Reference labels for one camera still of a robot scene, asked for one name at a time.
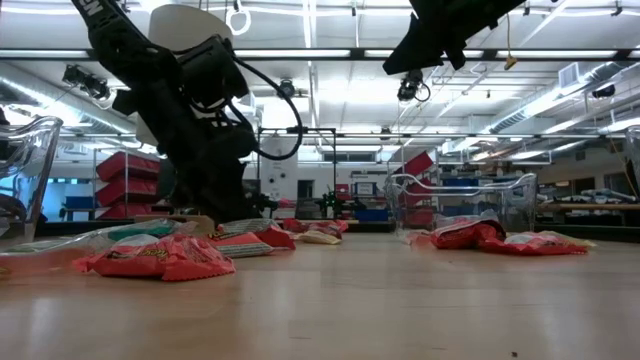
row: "air vent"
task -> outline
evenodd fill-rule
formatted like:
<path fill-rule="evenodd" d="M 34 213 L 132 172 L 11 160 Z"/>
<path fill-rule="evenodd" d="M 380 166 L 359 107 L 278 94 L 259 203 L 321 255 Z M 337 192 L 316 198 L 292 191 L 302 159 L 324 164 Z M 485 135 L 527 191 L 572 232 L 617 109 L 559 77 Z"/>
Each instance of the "air vent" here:
<path fill-rule="evenodd" d="M 64 153 L 68 155 L 87 155 L 89 149 L 78 143 L 68 143 L 64 145 Z"/>
<path fill-rule="evenodd" d="M 566 89 L 580 83 L 580 69 L 578 63 L 573 63 L 558 71 L 560 88 Z"/>

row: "black cable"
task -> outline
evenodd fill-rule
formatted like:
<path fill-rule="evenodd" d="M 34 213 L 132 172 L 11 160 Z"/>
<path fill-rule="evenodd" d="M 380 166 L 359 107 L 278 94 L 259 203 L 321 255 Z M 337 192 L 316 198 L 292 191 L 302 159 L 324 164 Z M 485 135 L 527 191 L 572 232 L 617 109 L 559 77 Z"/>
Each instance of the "black cable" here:
<path fill-rule="evenodd" d="M 431 89 L 425 83 L 422 83 L 422 86 L 424 86 L 424 88 L 427 89 L 427 92 L 429 93 L 429 95 L 427 95 L 427 98 L 424 99 L 424 100 L 419 99 L 418 95 L 414 96 L 414 99 L 416 99 L 418 102 L 425 103 L 425 102 L 429 101 L 429 99 L 431 99 Z"/>
<path fill-rule="evenodd" d="M 243 68 L 251 71 L 252 73 L 254 73 L 257 77 L 259 77 L 260 79 L 262 79 L 264 82 L 266 82 L 267 84 L 271 85 L 271 87 L 273 87 L 274 89 L 276 89 L 276 92 L 278 93 L 278 95 L 280 95 L 280 97 L 287 102 L 287 104 L 289 104 L 289 107 L 291 108 L 291 111 L 293 111 L 293 115 L 296 118 L 296 122 L 298 124 L 298 137 L 296 139 L 296 144 L 293 146 L 293 149 L 291 150 L 291 152 L 289 152 L 286 155 L 281 155 L 281 156 L 275 156 L 275 155 L 271 155 L 271 154 L 267 154 L 264 151 L 260 150 L 260 149 L 256 149 L 256 153 L 258 153 L 258 155 L 267 158 L 269 160 L 273 160 L 273 161 L 282 161 L 282 160 L 287 160 L 291 157 L 293 157 L 293 155 L 295 155 L 298 152 L 298 149 L 300 148 L 300 145 L 302 145 L 302 138 L 304 136 L 304 130 L 302 129 L 302 119 L 300 118 L 300 113 L 298 113 L 298 110 L 296 109 L 296 106 L 293 105 L 293 102 L 291 101 L 291 99 L 289 98 L 289 96 L 287 96 L 287 94 L 284 93 L 284 91 L 282 91 L 282 89 L 280 89 L 280 87 L 278 86 L 278 84 L 276 84 L 275 82 L 273 82 L 273 80 L 269 79 L 265 74 L 261 73 L 260 71 L 258 71 L 256 68 L 254 68 L 253 66 L 245 63 L 244 61 L 238 59 L 235 55 L 233 56 L 233 60 L 240 66 L 242 66 Z M 229 105 L 229 107 L 231 108 L 231 111 L 234 111 L 234 106 Z"/>
<path fill-rule="evenodd" d="M 71 90 L 73 90 L 75 88 L 76 88 L 76 85 L 70 87 L 64 93 L 62 93 L 62 95 L 58 96 L 55 100 L 53 100 L 53 102 L 51 104 L 45 106 L 42 110 L 47 110 L 51 105 L 55 105 L 58 101 L 62 100 L 63 97 L 67 96 L 67 94 L 69 94 L 71 92 Z"/>

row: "window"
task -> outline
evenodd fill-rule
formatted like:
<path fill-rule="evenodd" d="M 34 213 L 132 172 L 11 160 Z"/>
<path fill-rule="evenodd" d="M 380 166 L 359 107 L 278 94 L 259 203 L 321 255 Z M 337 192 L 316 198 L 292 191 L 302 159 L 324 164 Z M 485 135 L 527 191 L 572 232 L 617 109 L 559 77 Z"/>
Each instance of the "window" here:
<path fill-rule="evenodd" d="M 596 178 L 578 179 L 573 181 L 573 193 L 580 195 L 584 190 L 596 188 Z"/>
<path fill-rule="evenodd" d="M 632 195 L 633 191 L 629 187 L 629 180 L 623 172 L 609 174 L 604 176 L 604 186 L 607 189 L 617 191 L 623 194 Z"/>

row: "blue bin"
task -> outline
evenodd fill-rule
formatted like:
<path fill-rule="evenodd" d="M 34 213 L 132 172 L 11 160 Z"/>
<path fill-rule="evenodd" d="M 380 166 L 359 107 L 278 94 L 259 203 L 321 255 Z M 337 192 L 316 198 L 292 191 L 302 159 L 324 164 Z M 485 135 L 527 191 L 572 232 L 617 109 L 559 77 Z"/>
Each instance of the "blue bin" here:
<path fill-rule="evenodd" d="M 354 214 L 360 222 L 384 222 L 389 221 L 388 210 L 357 210 Z"/>
<path fill-rule="evenodd" d="M 93 197 L 67 196 L 64 206 L 67 209 L 93 209 Z"/>

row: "workbench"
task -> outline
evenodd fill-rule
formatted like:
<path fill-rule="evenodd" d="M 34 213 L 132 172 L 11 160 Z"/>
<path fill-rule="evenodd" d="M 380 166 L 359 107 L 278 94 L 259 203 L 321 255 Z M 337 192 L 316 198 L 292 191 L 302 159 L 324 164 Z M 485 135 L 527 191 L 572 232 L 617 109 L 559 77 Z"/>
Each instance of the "workbench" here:
<path fill-rule="evenodd" d="M 519 258 L 393 235 L 240 259 L 184 283 L 0 281 L 3 359 L 635 359 L 640 246 Z"/>

